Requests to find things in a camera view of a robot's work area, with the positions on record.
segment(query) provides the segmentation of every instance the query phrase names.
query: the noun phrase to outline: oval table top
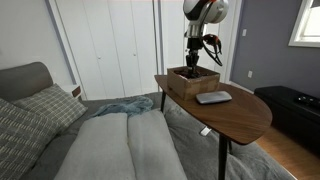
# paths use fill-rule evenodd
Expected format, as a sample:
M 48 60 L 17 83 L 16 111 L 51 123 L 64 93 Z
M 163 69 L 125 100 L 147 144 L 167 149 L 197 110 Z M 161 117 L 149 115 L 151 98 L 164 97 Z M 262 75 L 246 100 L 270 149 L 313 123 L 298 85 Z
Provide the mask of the oval table top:
M 167 86 L 166 75 L 155 75 L 155 79 L 162 90 L 190 115 L 238 144 L 257 140 L 271 125 L 269 107 L 255 95 L 237 87 L 220 83 L 218 91 L 228 92 L 232 100 L 201 105 L 196 98 L 182 100 Z

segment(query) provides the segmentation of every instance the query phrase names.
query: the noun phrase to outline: wooden side table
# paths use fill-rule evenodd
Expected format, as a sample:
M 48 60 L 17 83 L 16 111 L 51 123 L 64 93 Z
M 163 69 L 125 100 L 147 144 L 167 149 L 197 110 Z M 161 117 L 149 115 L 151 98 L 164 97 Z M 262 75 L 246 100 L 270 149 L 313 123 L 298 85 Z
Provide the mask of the wooden side table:
M 190 115 L 219 133 L 219 180 L 225 178 L 228 141 L 249 144 L 270 127 L 272 113 L 258 97 L 242 89 L 220 83 L 218 91 L 226 91 L 232 100 L 220 104 L 200 105 L 196 99 L 184 101 L 167 86 L 166 75 L 155 75 L 162 88 L 161 110 L 168 95 Z
M 66 93 L 70 94 L 74 98 L 79 98 L 81 96 L 81 89 L 80 85 L 63 85 L 60 86 L 62 90 L 64 90 Z

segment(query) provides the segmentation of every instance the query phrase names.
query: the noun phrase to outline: black table leg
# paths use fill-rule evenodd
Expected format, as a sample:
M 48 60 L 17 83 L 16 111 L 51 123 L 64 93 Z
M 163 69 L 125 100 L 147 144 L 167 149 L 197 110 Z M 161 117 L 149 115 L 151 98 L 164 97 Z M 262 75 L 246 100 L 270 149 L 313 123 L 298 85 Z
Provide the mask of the black table leg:
M 161 97 L 161 112 L 163 112 L 164 102 L 166 101 L 166 93 L 162 91 L 162 97 Z
M 228 140 L 219 135 L 219 180 L 225 179 L 227 163 Z
M 231 141 L 228 140 L 229 154 L 232 154 L 232 144 Z

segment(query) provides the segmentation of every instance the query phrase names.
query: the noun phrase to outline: robotic arm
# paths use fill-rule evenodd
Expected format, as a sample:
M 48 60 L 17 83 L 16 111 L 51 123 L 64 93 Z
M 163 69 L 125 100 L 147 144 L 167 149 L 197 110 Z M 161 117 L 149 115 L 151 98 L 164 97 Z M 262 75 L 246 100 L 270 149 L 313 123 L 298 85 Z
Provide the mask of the robotic arm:
M 197 76 L 196 65 L 199 59 L 198 50 L 204 49 L 208 55 L 220 66 L 222 66 L 217 56 L 217 46 L 221 53 L 221 43 L 217 36 L 208 34 L 203 37 L 204 29 L 207 23 L 219 23 L 227 15 L 228 0 L 184 0 L 183 11 L 190 21 L 185 36 L 188 38 L 187 48 L 189 55 L 186 56 L 188 66 L 188 76 L 194 78 Z M 204 44 L 203 40 L 214 47 L 215 57 Z

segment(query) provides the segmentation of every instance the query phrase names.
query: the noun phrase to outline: window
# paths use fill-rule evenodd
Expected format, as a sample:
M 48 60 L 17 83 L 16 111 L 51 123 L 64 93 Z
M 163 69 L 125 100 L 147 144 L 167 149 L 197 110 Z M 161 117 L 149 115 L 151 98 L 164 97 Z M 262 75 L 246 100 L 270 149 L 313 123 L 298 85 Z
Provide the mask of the window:
M 289 46 L 320 47 L 320 0 L 303 0 Z

